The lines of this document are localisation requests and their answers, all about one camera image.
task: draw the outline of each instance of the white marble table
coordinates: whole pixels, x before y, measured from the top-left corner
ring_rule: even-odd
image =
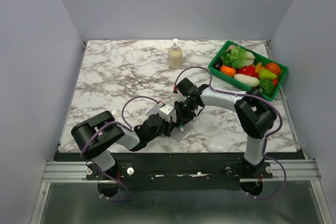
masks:
[[[267,56],[263,41],[235,41],[263,56]],[[117,121],[122,122],[123,105],[136,95],[147,95],[164,103],[173,104],[173,84],[182,69],[189,66],[206,67],[220,50],[224,40],[181,41],[183,63],[180,69],[170,69],[167,64],[167,51],[170,40],[119,40],[89,41],[80,69],[78,82],[71,108],[61,138],[59,151],[79,152],[70,131],[77,123],[102,111],[112,111]],[[194,84],[208,83],[208,73],[200,69],[187,71]],[[230,84],[214,77],[213,86],[218,89],[238,90]],[[280,111],[284,125],[277,134],[270,137],[269,152],[295,152],[293,134],[287,120],[284,105],[278,95],[272,103]],[[127,107],[125,117],[132,126],[141,124],[145,113],[153,102],[137,99]],[[236,113],[214,107],[206,107],[193,129],[177,143],[170,137],[161,136],[150,142],[139,152],[244,152],[246,134]],[[128,152],[118,144],[113,144],[111,152]]]

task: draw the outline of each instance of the soap dispenser bottle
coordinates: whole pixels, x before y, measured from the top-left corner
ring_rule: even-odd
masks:
[[[179,68],[182,63],[182,49],[178,42],[178,39],[173,39],[173,46],[168,50],[168,66],[173,69]]]

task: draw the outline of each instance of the gray wall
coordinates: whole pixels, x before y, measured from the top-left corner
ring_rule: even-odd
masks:
[[[336,220],[336,1],[294,0],[271,41],[271,53],[289,67],[284,84],[293,122]]]
[[[0,0],[0,223],[29,223],[82,42],[61,0]]]
[[[270,39],[293,0],[62,0],[85,39]]]

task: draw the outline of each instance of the lettuce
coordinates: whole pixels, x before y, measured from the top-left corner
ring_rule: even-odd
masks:
[[[235,69],[253,64],[254,59],[255,57],[251,52],[245,51],[240,46],[236,46],[229,51],[223,51],[222,53],[223,65]]]

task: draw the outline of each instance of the plastic vegetable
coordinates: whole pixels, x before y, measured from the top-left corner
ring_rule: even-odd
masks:
[[[223,64],[236,69],[251,65],[254,59],[255,57],[251,52],[245,51],[240,46],[222,53]]]
[[[223,61],[222,61],[221,58],[219,58],[218,61],[217,61],[216,64],[215,64],[215,67],[214,67],[214,68],[217,69],[218,71],[220,71],[222,65],[223,65]]]
[[[275,87],[276,85],[278,85],[279,79],[278,78],[274,79],[272,82],[273,82],[273,86]]]
[[[275,73],[272,73],[271,71],[267,69],[261,69],[259,72],[259,80],[260,79],[266,79],[266,80],[274,80],[277,78],[277,75]]]
[[[224,73],[224,74],[230,76],[230,77],[233,77],[233,76],[235,76],[235,74],[236,74],[236,69],[234,69],[234,68],[230,68],[230,67],[227,67],[227,66],[222,66],[222,67],[220,68],[220,71],[221,71],[222,73]]]
[[[229,51],[229,50],[231,50],[231,49],[234,48],[234,47],[235,47],[235,45],[230,45],[230,46],[227,48],[226,51]]]
[[[259,62],[257,65],[256,65],[256,73],[259,73],[261,71],[261,69],[264,69],[265,67],[263,66],[263,63],[262,62]]]
[[[264,95],[270,97],[274,89],[273,82],[270,80],[259,80],[259,81],[260,81],[259,89],[261,89],[261,92]]]
[[[238,73],[234,76],[234,78],[237,81],[242,82],[243,84],[246,84],[252,88],[256,87],[259,85],[259,80],[257,78],[251,77],[251,76],[246,76],[242,73]]]
[[[265,68],[271,71],[272,73],[275,73],[277,76],[281,73],[280,67],[273,62],[270,62],[269,64],[267,64]]]
[[[237,73],[242,73],[246,76],[254,76],[254,73],[255,73],[256,69],[254,67],[243,67],[241,69],[238,69],[238,72]]]

